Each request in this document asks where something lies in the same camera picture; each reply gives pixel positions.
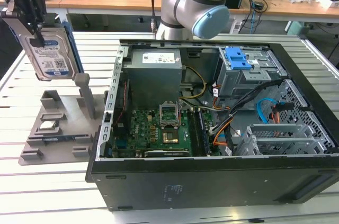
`green circuit board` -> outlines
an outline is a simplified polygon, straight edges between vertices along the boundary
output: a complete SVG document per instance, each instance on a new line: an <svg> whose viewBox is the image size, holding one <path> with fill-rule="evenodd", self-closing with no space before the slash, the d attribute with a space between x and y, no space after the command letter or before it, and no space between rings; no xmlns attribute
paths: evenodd
<svg viewBox="0 0 339 224"><path fill-rule="evenodd" d="M175 114L163 113L163 120L173 120ZM203 112L206 128L213 125L209 112ZM131 158L143 155L151 150L179 150L188 151L192 155L191 136L188 122L188 111L180 112L180 126L178 128L164 127L160 125L159 110L133 110L131 118L131 130L125 145L118 146L116 157Z"/></svg>
<svg viewBox="0 0 339 224"><path fill-rule="evenodd" d="M132 137L129 139L129 146L133 146L134 149L181 149L185 151L191 151L191 141L188 132L187 113L186 111L181 114L181 125L177 131L176 143L164 143L163 133L164 131L175 131L175 129L162 129L160 126L159 111L151 110L134 110L134 116L132 117ZM173 114L164 113L163 118L165 120L173 119Z"/></svg>

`white box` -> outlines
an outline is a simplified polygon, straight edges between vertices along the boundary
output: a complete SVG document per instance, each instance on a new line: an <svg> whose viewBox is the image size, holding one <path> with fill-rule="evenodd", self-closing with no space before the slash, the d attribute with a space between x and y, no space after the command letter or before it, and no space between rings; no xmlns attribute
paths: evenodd
<svg viewBox="0 0 339 224"><path fill-rule="evenodd" d="M320 4L324 8L335 8L339 7L339 0L319 0Z"/></svg>

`black power adapter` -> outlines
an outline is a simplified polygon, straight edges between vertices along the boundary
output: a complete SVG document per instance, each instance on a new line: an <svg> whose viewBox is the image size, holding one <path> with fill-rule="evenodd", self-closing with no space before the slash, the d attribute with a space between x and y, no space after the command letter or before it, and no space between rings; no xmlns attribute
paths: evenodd
<svg viewBox="0 0 339 224"><path fill-rule="evenodd" d="M256 1L254 1L254 2L253 2L253 8L256 9L256 10L258 10L258 11L262 11L263 8L264 8L264 4L261 3L261 2L256 2Z"/></svg>

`floor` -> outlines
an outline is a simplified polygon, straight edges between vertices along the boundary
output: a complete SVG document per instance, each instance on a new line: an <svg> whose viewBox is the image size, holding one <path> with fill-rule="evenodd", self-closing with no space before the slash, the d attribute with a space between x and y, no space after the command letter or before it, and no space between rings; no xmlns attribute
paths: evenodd
<svg viewBox="0 0 339 224"><path fill-rule="evenodd" d="M150 17L143 17L143 22L138 16L110 15L109 26L103 27L102 18L100 15L87 15L90 25L86 24L83 15L71 15L71 21L74 31L109 31L109 32L149 32ZM256 34L286 34L284 28L285 21L262 21L256 29ZM231 22L228 23L224 33L229 32ZM320 50L326 57L329 56L339 39L339 24L311 24L313 27L306 37ZM243 28L241 33L249 33L249 28ZM6 73L10 65L21 51L20 45L11 34L7 25L0 19L0 78ZM339 62L339 47L335 50L330 58L333 64Z"/></svg>

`white sticker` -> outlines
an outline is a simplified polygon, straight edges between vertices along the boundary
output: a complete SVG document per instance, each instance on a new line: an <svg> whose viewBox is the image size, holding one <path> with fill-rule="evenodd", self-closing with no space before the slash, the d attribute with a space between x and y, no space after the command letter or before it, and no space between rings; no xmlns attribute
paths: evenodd
<svg viewBox="0 0 339 224"><path fill-rule="evenodd" d="M144 53L143 64L174 64L174 53Z"/></svg>
<svg viewBox="0 0 339 224"><path fill-rule="evenodd" d="M67 75L69 69L66 60L60 54L60 45L56 40L45 40L45 47L32 47L34 57L41 70L50 76Z"/></svg>
<svg viewBox="0 0 339 224"><path fill-rule="evenodd" d="M228 148L228 146L226 146L225 152L226 152L227 156L232 156L232 151L231 151L231 149Z"/></svg>
<svg viewBox="0 0 339 224"><path fill-rule="evenodd" d="M44 138L44 141L59 141L57 138Z"/></svg>
<svg viewBox="0 0 339 224"><path fill-rule="evenodd" d="M247 60L249 64L259 64L257 60Z"/></svg>
<svg viewBox="0 0 339 224"><path fill-rule="evenodd" d="M234 134L232 135L232 137L240 137L241 134L242 134L242 133L241 133L240 130L235 130L235 131L234 131Z"/></svg>
<svg viewBox="0 0 339 224"><path fill-rule="evenodd" d="M216 89L216 88L213 89L213 96L219 97L219 90L218 89Z"/></svg>

